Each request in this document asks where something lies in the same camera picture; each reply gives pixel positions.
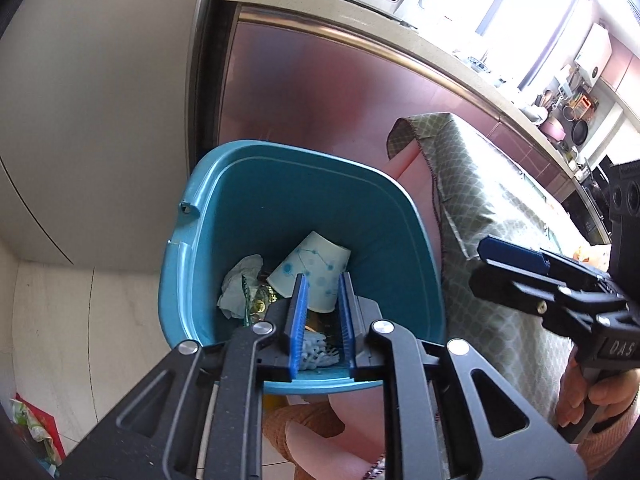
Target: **beige stone countertop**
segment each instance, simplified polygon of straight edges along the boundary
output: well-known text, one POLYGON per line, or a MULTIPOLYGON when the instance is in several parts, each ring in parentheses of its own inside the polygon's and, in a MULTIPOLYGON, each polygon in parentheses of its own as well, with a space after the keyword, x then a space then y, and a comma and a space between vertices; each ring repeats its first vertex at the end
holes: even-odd
POLYGON ((457 58, 420 37, 414 30, 395 20, 347 0, 230 0, 271 7, 306 15, 310 18, 347 28, 362 36, 383 43, 413 57, 436 72, 449 77, 468 89, 492 108, 493 115, 532 141, 540 152, 546 153, 569 176, 574 174, 564 158, 546 140, 526 116, 497 89, 457 58))

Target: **frying pan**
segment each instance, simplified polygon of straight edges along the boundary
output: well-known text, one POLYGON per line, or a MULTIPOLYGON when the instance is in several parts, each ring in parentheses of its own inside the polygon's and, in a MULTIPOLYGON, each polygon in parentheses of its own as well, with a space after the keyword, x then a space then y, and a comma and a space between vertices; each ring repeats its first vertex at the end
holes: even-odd
POLYGON ((584 141, 587 140, 587 134, 589 133, 589 125, 587 121, 575 121, 574 126, 571 128, 571 140, 576 146, 581 146, 584 141))

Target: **teal plastic bin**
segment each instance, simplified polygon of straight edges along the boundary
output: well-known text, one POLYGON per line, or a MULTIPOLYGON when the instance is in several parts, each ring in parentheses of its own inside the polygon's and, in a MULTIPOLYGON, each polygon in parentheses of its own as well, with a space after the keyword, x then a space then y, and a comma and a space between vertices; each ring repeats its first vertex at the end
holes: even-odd
MULTIPOLYGON (((249 254, 277 265, 315 230, 349 248, 357 295, 416 337, 442 343, 445 317, 428 238, 414 203, 385 174, 270 142, 238 140, 207 153, 191 175, 164 253, 159 317, 172 347, 227 340, 240 320, 216 303, 226 273, 249 254)), ((345 367, 301 371, 270 394, 357 390, 345 367)))

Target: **hand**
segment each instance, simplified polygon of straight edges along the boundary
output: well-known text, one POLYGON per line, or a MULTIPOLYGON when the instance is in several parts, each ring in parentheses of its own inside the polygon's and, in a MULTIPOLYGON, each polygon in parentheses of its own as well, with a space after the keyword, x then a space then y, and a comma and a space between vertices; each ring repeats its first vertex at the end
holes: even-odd
POLYGON ((604 379, 591 388, 582 376, 575 361, 577 349, 571 352, 566 370, 560 381, 560 393, 556 406, 556 419, 561 427, 577 424, 584 414, 584 399, 598 406, 606 406, 598 422, 624 412, 636 398, 640 387, 640 370, 629 370, 621 375, 604 379))

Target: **white paper cup with blue dots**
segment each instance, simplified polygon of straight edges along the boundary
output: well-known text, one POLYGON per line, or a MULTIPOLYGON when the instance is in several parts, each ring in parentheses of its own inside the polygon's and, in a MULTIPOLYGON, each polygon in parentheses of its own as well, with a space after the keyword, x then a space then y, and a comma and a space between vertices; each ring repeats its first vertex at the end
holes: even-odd
POLYGON ((278 294, 293 295, 296 276, 304 274, 309 283, 309 310, 332 312, 338 298, 338 278, 347 268, 351 251, 311 231, 267 278, 278 294))

